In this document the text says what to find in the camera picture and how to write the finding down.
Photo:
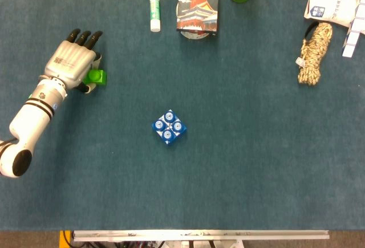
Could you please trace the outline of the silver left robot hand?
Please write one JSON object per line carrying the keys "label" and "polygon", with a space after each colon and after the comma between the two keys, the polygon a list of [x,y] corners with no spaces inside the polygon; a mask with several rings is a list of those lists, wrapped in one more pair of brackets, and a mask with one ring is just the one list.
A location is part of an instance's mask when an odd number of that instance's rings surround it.
{"label": "silver left robot hand", "polygon": [[96,82],[86,84],[84,79],[90,70],[99,68],[102,55],[94,51],[93,47],[102,34],[102,31],[91,33],[88,30],[72,30],[47,62],[44,75],[60,80],[67,90],[75,88],[90,93],[95,89]]}

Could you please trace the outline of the green toy brick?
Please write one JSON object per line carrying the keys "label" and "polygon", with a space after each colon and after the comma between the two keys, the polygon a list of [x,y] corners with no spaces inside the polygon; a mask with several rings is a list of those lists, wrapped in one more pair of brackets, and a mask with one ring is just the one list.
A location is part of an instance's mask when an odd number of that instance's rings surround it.
{"label": "green toy brick", "polygon": [[106,85],[107,82],[107,74],[104,70],[92,69],[89,70],[85,78],[83,79],[84,84],[96,84],[98,85]]}

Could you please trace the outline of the blue toy brick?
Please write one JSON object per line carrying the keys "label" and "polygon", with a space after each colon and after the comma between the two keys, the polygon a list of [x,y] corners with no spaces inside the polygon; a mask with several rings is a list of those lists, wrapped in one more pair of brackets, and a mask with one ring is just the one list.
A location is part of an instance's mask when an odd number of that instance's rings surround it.
{"label": "blue toy brick", "polygon": [[177,117],[171,109],[151,124],[152,129],[161,137],[162,141],[169,145],[186,132],[186,125]]}

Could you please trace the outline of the white green glue stick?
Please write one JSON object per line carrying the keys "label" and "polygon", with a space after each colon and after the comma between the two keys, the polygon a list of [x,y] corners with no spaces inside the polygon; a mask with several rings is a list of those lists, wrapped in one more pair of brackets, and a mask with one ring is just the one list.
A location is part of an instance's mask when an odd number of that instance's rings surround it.
{"label": "white green glue stick", "polygon": [[150,2],[150,29],[152,32],[159,32],[160,24],[160,0],[149,0]]}

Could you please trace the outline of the round white tin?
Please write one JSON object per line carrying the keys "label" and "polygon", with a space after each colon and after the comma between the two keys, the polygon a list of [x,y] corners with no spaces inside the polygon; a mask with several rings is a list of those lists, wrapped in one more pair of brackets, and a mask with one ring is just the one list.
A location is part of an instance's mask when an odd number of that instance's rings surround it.
{"label": "round white tin", "polygon": [[182,31],[181,34],[186,37],[187,39],[191,40],[200,40],[209,36],[209,33],[206,32],[188,32]]}

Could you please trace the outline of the palace print carton box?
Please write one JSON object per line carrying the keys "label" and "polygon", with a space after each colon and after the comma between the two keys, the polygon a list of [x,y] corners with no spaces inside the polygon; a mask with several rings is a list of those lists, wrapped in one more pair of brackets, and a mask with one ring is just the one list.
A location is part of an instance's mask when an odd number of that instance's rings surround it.
{"label": "palace print carton box", "polygon": [[176,30],[178,32],[218,32],[219,0],[178,0],[176,6]]}

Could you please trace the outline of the teal table cloth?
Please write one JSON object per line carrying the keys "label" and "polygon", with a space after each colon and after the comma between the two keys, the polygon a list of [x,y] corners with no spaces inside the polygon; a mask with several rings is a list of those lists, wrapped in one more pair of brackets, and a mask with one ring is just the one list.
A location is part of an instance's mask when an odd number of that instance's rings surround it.
{"label": "teal table cloth", "polygon": [[[218,33],[176,30],[178,0],[0,0],[0,140],[69,33],[102,31],[107,84],[72,90],[27,172],[0,176],[0,230],[365,229],[365,36],[333,27],[297,81],[307,0],[219,0]],[[187,130],[166,145],[171,109]]]}

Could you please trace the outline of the white bag with blue logo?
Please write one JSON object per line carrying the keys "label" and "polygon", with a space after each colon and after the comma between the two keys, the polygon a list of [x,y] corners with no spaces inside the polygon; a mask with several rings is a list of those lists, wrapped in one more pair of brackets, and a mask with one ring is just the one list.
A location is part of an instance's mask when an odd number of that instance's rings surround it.
{"label": "white bag with blue logo", "polygon": [[303,17],[348,27],[359,0],[307,0]]}

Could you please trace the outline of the blue white patterned paper box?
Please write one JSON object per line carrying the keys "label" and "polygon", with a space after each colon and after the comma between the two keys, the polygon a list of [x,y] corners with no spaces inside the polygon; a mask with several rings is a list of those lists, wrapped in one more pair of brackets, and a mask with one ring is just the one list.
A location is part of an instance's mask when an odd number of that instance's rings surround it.
{"label": "blue white patterned paper box", "polygon": [[350,22],[344,40],[342,48],[343,57],[351,58],[353,56],[362,31],[365,32],[365,0],[358,0],[355,7],[355,16]]}

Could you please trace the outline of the yellow frame part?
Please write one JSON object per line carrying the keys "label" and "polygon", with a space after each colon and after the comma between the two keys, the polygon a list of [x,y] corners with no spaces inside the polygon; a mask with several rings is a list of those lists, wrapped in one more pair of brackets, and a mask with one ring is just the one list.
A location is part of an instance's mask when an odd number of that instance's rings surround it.
{"label": "yellow frame part", "polygon": [[70,248],[69,243],[71,240],[71,231],[61,230],[59,232],[59,248]]}

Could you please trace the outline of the aluminium frame rail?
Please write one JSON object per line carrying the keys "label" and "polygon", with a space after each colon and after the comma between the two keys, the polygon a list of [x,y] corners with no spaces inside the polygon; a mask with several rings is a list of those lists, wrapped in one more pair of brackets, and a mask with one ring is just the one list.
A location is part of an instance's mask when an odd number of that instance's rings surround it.
{"label": "aluminium frame rail", "polygon": [[76,242],[329,239],[328,230],[75,230]]}

